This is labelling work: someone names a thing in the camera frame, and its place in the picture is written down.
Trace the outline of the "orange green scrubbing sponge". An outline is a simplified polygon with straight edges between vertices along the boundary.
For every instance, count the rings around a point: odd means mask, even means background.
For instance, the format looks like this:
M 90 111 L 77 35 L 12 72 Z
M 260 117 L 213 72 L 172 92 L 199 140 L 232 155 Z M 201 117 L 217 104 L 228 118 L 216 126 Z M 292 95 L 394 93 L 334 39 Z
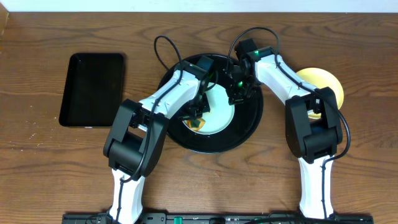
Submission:
M 193 131 L 200 130 L 205 123 L 206 121 L 202 118 L 186 120 L 186 125 Z

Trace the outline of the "mint plate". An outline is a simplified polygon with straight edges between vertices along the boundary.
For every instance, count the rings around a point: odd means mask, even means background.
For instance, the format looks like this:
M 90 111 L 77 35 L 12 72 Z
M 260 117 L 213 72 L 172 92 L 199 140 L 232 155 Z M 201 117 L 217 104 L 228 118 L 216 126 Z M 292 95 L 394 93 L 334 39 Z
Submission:
M 215 134 L 224 130 L 234 116 L 234 105 L 228 103 L 226 89 L 219 84 L 206 92 L 210 111 L 203 113 L 201 119 L 204 125 L 200 128 L 191 128 L 190 122 L 185 120 L 183 124 L 197 134 Z

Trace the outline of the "yellow plate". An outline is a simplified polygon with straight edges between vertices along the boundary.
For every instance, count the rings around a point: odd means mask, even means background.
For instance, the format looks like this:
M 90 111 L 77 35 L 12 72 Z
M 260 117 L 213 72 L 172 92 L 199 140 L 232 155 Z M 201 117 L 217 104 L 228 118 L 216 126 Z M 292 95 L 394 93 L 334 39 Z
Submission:
M 297 75 L 319 89 L 330 87 L 335 93 L 338 109 L 341 108 L 345 94 L 340 81 L 332 73 L 321 68 L 304 68 Z

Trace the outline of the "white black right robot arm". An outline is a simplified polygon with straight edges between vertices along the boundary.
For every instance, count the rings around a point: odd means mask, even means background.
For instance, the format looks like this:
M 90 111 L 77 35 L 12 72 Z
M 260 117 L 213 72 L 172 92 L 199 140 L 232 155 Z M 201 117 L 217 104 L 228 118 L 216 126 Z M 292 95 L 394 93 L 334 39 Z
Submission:
M 258 48 L 252 39 L 235 40 L 230 48 L 239 65 L 226 64 L 233 84 L 227 94 L 231 105 L 249 100 L 254 89 L 267 86 L 285 106 L 285 138 L 298 158 L 302 184 L 299 208 L 306 218 L 330 219 L 331 165 L 340 158 L 337 147 L 348 132 L 335 92 L 299 77 L 279 55 L 278 48 Z

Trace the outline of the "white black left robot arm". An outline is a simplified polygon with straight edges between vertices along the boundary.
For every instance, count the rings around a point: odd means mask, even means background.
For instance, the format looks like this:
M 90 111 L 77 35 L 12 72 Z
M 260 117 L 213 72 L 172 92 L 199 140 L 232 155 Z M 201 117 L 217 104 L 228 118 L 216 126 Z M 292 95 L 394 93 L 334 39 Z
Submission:
M 183 60 L 152 96 L 122 102 L 103 149 L 115 181 L 107 223 L 135 223 L 140 217 L 144 181 L 159 161 L 170 120 L 197 119 L 210 111 L 206 91 L 212 65 L 204 55 L 195 64 Z

